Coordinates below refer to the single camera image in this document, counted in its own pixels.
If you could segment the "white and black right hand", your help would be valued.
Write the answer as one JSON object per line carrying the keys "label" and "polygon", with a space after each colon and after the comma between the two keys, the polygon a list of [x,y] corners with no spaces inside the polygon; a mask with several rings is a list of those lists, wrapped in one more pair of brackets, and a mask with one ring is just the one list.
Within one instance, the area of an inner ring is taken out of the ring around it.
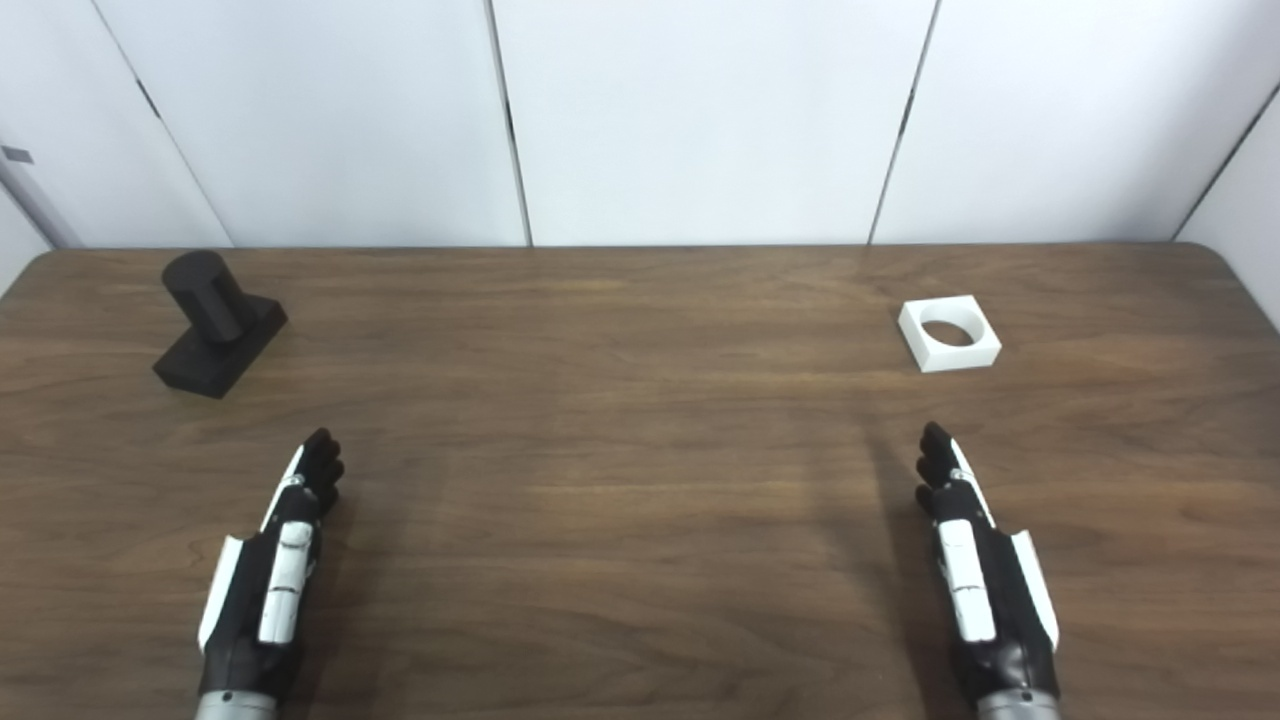
{"label": "white and black right hand", "polygon": [[1056,708],[1059,620],[1030,533],[996,523],[960,443],[937,421],[919,441],[916,502],[952,612],[951,657],[965,701]]}

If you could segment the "white and black left hand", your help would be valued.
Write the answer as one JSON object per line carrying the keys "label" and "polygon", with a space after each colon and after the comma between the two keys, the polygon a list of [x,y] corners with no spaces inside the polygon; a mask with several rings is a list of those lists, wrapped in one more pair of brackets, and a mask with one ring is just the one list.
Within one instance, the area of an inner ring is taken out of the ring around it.
{"label": "white and black left hand", "polygon": [[316,429],[294,451],[259,529],[225,537],[197,632],[198,717],[278,717],[302,664],[300,619],[344,473],[340,445]]}

